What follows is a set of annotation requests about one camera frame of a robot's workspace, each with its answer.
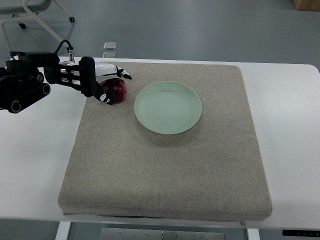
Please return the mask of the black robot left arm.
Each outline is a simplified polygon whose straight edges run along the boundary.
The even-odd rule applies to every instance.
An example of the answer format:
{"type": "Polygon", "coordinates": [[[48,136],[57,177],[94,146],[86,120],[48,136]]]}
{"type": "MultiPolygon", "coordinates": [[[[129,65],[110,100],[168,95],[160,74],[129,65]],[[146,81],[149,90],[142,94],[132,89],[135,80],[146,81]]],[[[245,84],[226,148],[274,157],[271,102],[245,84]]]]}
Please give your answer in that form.
{"type": "Polygon", "coordinates": [[[63,44],[73,62],[73,47],[71,43],[62,40],[54,52],[11,51],[6,67],[0,69],[0,109],[17,114],[28,108],[51,92],[51,84],[71,87],[77,91],[81,86],[75,84],[70,65],[63,65],[58,52],[63,44]]]}

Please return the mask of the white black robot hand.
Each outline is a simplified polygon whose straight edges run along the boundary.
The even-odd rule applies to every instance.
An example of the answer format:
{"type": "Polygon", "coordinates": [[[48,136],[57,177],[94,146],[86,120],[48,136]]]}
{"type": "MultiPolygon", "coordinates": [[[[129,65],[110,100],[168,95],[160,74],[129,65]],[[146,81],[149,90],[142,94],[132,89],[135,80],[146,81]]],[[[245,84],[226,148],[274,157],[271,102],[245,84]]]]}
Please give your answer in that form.
{"type": "Polygon", "coordinates": [[[107,62],[95,63],[95,60],[89,56],[82,57],[78,63],[81,93],[88,98],[94,96],[98,101],[108,105],[112,105],[114,99],[109,93],[105,93],[102,86],[96,81],[96,76],[115,75],[120,78],[132,79],[131,75],[123,68],[107,62]]]}

